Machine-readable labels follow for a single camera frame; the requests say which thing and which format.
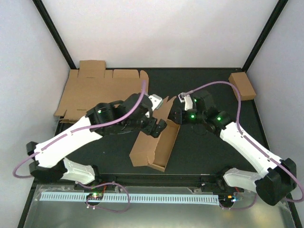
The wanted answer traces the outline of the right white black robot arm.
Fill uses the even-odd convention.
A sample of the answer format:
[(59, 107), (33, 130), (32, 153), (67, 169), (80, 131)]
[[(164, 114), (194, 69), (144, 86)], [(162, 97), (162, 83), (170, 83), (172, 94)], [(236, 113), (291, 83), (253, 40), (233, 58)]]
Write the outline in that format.
[(228, 169), (216, 179), (220, 191), (228, 191), (231, 187), (249, 190), (274, 206), (296, 188), (296, 163), (289, 158), (283, 160), (263, 147), (226, 111), (217, 109), (209, 92), (181, 93), (178, 99), (180, 108), (170, 112), (170, 120), (179, 125), (203, 125), (238, 151), (255, 169), (255, 172)]

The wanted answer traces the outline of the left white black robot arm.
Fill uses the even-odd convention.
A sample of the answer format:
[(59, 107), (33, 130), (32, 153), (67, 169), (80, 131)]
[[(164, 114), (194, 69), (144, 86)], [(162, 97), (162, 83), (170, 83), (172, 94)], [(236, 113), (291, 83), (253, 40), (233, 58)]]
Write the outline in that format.
[(73, 162), (67, 156), (80, 147), (107, 135), (119, 135), (140, 130), (153, 138), (160, 136), (167, 124), (153, 117), (163, 99), (157, 95), (132, 94), (126, 100), (99, 103), (75, 124), (54, 138), (29, 142), (28, 155), (33, 156), (30, 174), (41, 182), (76, 181), (96, 190), (102, 184), (98, 168)]

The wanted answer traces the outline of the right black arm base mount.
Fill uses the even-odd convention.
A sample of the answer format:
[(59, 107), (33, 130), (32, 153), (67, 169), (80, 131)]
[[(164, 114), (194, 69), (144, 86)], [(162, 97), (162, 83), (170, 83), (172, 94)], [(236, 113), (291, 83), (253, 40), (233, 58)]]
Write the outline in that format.
[(227, 169), (222, 169), (215, 174), (202, 174), (200, 177), (201, 190), (209, 192), (225, 192), (227, 190), (224, 174)]

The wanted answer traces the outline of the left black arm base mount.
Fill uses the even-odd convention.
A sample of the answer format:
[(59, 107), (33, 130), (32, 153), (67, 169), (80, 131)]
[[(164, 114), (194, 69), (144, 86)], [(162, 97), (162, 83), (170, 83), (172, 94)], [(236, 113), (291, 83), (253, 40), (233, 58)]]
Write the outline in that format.
[(105, 175), (99, 175), (94, 176), (93, 180), (91, 182), (88, 182), (87, 184), (83, 184), (79, 181), (74, 180), (74, 185), (77, 188), (83, 188), (88, 190), (103, 190), (104, 186), (113, 185), (116, 181), (116, 175), (114, 174), (105, 174)]

